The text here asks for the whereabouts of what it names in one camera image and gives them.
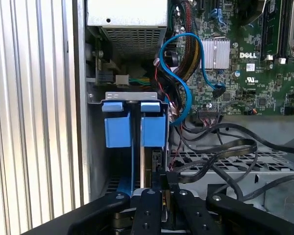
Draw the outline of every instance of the cable bundle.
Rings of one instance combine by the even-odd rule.
[[[195,13],[189,1],[182,1],[178,4],[181,9],[182,18],[186,33],[198,35],[195,23]],[[185,44],[185,53],[180,66],[174,73],[181,77],[183,81],[187,81],[190,76],[196,71],[200,63],[200,50],[196,38],[187,37]]]

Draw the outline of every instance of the silver heatsink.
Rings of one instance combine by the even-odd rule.
[[[87,25],[101,27],[122,58],[153,59],[158,53],[168,0],[88,0],[87,10]]]
[[[205,53],[205,68],[208,70],[225,70],[230,66],[230,40],[207,39],[202,40]]]

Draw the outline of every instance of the red wire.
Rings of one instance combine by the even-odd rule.
[[[172,171],[172,169],[173,169],[173,164],[174,164],[175,159],[176,159],[176,157],[177,157],[177,154],[178,154],[178,152],[179,152],[179,150],[180,150],[180,148],[181,148],[181,145],[182,145],[182,139],[180,139],[180,142],[179,142],[179,144],[178,144],[178,147],[177,147],[177,150],[176,150],[176,152],[175,152],[174,158],[172,159],[172,161],[171,161],[170,164],[169,164],[169,171]]]
[[[158,74],[158,67],[157,67],[157,66],[158,66],[158,65],[156,65],[156,69],[155,69],[155,79],[156,79],[156,81],[157,81],[157,83],[158,83],[158,85],[159,85],[159,88],[160,88],[161,92],[162,92],[163,94],[165,94],[165,96],[168,98],[168,101],[173,105],[173,107],[175,108],[175,111],[178,112],[178,110],[177,110],[177,108],[176,108],[176,105],[175,105],[174,103],[171,102],[170,97],[168,96],[167,93],[165,93],[165,91],[163,90],[163,88],[162,88],[162,86],[161,86],[161,83],[158,81],[158,76],[157,76],[157,74]]]

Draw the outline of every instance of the black cable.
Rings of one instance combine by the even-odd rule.
[[[221,139],[220,130],[219,129],[217,130],[217,136],[218,136],[218,139],[219,139],[220,144],[222,145],[223,144],[223,141]]]
[[[276,145],[273,143],[270,143],[268,141],[266,141],[265,139],[261,138],[260,136],[256,135],[255,133],[253,133],[252,131],[248,130],[247,128],[237,125],[237,124],[233,124],[233,123],[220,123],[217,125],[212,126],[209,130],[206,130],[203,134],[201,134],[200,136],[191,139],[188,141],[198,141],[202,138],[204,138],[205,136],[207,136],[209,133],[217,130],[217,129],[221,129],[221,128],[233,128],[233,129],[237,129],[241,132],[246,133],[247,135],[251,136],[252,138],[254,138],[255,140],[257,140],[258,142],[262,143],[263,145],[272,148],[272,149],[276,149],[282,152],[287,152],[287,153],[294,153],[294,148],[291,147],[285,147],[285,146],[281,146],[281,145]]]
[[[257,163],[257,160],[258,160],[258,151],[256,151],[255,153],[255,158],[253,160],[253,162],[251,163],[251,165],[249,166],[249,168],[247,169],[247,171],[241,175],[240,177],[238,177],[237,179],[235,179],[235,182],[238,183],[239,181],[241,181],[242,179],[244,179],[246,177],[246,175],[248,175],[254,168],[254,166],[256,165]],[[223,190],[227,189],[230,185],[227,184],[227,185],[223,185],[222,187],[220,187],[219,189],[217,189],[214,194],[216,193],[219,193],[219,192],[222,192]]]
[[[237,200],[243,201],[244,196],[241,188],[239,185],[232,179],[231,176],[229,176],[224,170],[217,167],[215,164],[211,166],[211,169],[213,169],[221,178],[223,178],[230,186],[234,189],[234,192],[236,194]]]
[[[181,130],[177,127],[175,127],[175,130],[179,133],[183,143],[185,144],[186,147],[188,147],[191,151],[198,153],[198,154],[209,154],[209,153],[220,153],[223,151],[228,151],[230,148],[233,147],[238,147],[238,146],[246,146],[248,145],[249,147],[245,147],[245,148],[238,148],[235,149],[237,155],[236,156],[240,156],[240,155],[245,155],[245,154],[249,154],[249,153],[253,153],[257,150],[257,143],[254,140],[250,140],[250,139],[242,139],[242,140],[234,140],[228,143],[225,143],[223,145],[219,145],[217,147],[213,147],[213,148],[208,148],[208,149],[194,149],[192,147],[190,147],[190,145],[187,143],[187,141],[185,140],[185,138],[183,137]]]
[[[225,133],[225,132],[221,132],[221,131],[219,131],[219,134],[221,136],[230,136],[230,137],[235,137],[235,138],[238,138],[238,139],[244,139],[244,137],[242,137],[242,136],[237,136],[237,135],[233,135],[233,134],[229,134],[229,133]]]
[[[199,172],[193,175],[179,175],[179,182],[180,183],[193,183],[198,180],[200,180],[207,171],[211,168],[211,166],[219,159],[222,158],[228,158],[232,156],[241,156],[245,154],[250,154],[252,152],[255,152],[257,150],[257,144],[253,140],[245,139],[245,140],[235,140],[223,145],[220,145],[218,147],[210,148],[210,149],[204,149],[204,150],[197,150],[192,149],[190,146],[187,146],[190,150],[197,152],[197,153],[211,153],[211,152],[217,152],[215,155],[213,155],[200,169]],[[185,168],[187,168],[189,164],[183,166],[180,168],[181,171],[183,171]]]
[[[288,176],[279,178],[277,180],[274,180],[274,181],[270,182],[269,184],[266,184],[262,188],[259,188],[256,191],[246,195],[244,197],[243,201],[248,201],[248,200],[254,199],[254,198],[260,196],[261,194],[263,194],[264,192],[266,192],[267,190],[274,188],[282,183],[288,182],[290,180],[294,180],[294,175],[288,175]]]
[[[185,120],[184,120],[182,122],[182,128],[183,128],[183,130],[185,130],[186,132],[188,132],[190,134],[199,134],[201,132],[204,132],[204,131],[208,130],[209,126],[189,128],[189,127],[186,126],[186,123],[185,123]]]

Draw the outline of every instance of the power supply vent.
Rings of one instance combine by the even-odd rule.
[[[166,28],[103,27],[124,59],[153,59],[158,53]]]

